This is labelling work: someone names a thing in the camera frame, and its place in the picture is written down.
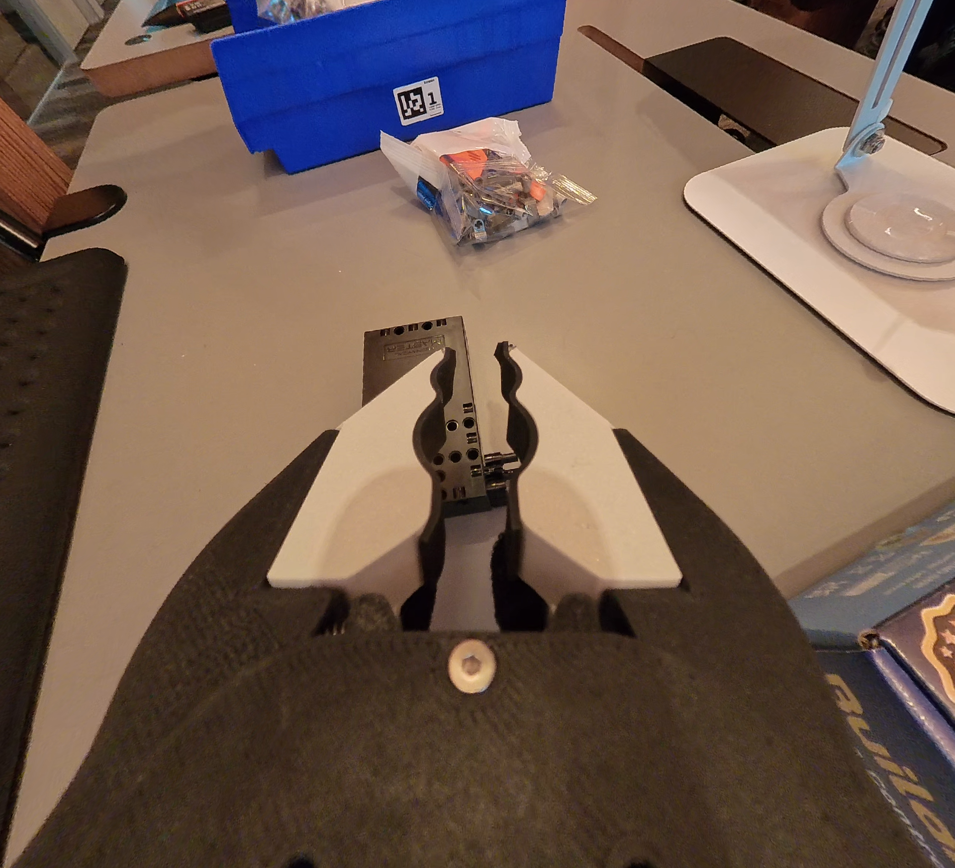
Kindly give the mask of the wood-edged grey desk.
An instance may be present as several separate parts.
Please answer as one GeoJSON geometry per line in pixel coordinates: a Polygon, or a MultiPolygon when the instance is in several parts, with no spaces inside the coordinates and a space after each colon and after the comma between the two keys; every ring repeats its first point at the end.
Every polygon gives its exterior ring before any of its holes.
{"type": "Polygon", "coordinates": [[[209,34],[199,34],[193,26],[159,28],[147,40],[128,43],[147,33],[141,23],[156,2],[120,0],[81,62],[83,73],[103,96],[135,96],[216,72],[210,44],[232,35],[232,26],[209,34]]]}

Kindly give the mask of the brown bag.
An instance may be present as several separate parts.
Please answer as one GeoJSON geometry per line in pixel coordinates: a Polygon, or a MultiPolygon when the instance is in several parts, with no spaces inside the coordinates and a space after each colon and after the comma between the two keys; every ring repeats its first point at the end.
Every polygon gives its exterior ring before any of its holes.
{"type": "Polygon", "coordinates": [[[878,0],[749,0],[756,11],[853,49],[878,0]]]}

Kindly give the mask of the clear bag of orange parts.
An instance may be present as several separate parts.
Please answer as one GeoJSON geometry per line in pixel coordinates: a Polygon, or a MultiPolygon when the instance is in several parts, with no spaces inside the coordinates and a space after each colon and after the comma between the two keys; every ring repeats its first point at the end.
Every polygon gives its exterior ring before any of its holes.
{"type": "Polygon", "coordinates": [[[548,222],[596,197],[539,165],[519,122],[489,117],[404,142],[385,132],[380,150],[453,244],[484,245],[548,222]]]}

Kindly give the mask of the blue plastic bin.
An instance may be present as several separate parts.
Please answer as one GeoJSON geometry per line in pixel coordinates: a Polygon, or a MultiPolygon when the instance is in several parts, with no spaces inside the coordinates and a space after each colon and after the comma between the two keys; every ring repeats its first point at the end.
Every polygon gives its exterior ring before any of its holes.
{"type": "Polygon", "coordinates": [[[251,153],[288,173],[540,105],[554,92],[567,0],[380,0],[287,25],[228,0],[213,60],[251,153]]]}

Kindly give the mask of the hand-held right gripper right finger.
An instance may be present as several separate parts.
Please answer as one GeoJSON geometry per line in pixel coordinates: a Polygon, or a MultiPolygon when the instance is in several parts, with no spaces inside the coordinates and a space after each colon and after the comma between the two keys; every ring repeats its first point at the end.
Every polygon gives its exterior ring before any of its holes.
{"type": "Polygon", "coordinates": [[[504,577],[536,591],[677,586],[681,570],[611,424],[508,342],[495,358],[519,459],[504,577]]]}

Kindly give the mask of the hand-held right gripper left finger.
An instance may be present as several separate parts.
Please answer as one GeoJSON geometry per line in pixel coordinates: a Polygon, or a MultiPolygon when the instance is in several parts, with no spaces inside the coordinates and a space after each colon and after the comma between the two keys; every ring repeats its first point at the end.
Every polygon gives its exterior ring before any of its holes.
{"type": "Polygon", "coordinates": [[[271,587],[414,592],[424,584],[419,541],[435,504],[423,420],[442,408],[455,368],[453,349],[430,354],[338,427],[270,566],[271,587]]]}

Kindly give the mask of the blue robot kit box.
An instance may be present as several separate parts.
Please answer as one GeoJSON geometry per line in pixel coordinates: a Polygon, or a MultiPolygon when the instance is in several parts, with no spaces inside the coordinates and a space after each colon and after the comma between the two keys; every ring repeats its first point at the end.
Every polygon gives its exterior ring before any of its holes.
{"type": "Polygon", "coordinates": [[[954,865],[954,505],[790,600],[866,770],[954,865]]]}

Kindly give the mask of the white book stand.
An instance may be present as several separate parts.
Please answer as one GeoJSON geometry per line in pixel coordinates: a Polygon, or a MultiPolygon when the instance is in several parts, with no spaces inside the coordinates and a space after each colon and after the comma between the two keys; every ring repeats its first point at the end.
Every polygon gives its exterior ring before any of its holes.
{"type": "Polygon", "coordinates": [[[899,0],[847,129],[701,173],[686,205],[928,404],[954,412],[954,171],[885,134],[932,0],[899,0]]]}

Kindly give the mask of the black perforated plastic block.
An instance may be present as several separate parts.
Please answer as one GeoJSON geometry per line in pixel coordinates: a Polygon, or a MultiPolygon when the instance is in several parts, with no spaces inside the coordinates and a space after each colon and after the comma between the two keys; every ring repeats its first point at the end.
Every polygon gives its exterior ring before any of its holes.
{"type": "Polygon", "coordinates": [[[445,442],[432,462],[444,514],[461,516],[503,507],[508,480],[519,460],[513,453],[487,452],[482,446],[462,317],[367,331],[362,403],[367,405],[424,359],[445,349],[456,353],[455,382],[444,404],[445,442]]]}

